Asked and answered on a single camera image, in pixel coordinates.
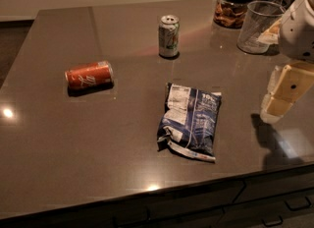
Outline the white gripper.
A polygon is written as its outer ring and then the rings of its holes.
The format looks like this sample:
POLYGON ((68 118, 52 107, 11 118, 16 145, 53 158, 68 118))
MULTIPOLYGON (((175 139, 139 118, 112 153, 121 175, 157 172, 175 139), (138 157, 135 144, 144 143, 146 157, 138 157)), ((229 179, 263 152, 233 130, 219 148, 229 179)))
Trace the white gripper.
MULTIPOLYGON (((294 0, 282 16, 280 52, 291 59, 314 62, 314 0, 294 0)), ((260 118, 275 124, 314 86, 313 64, 276 66, 261 104, 260 118)))

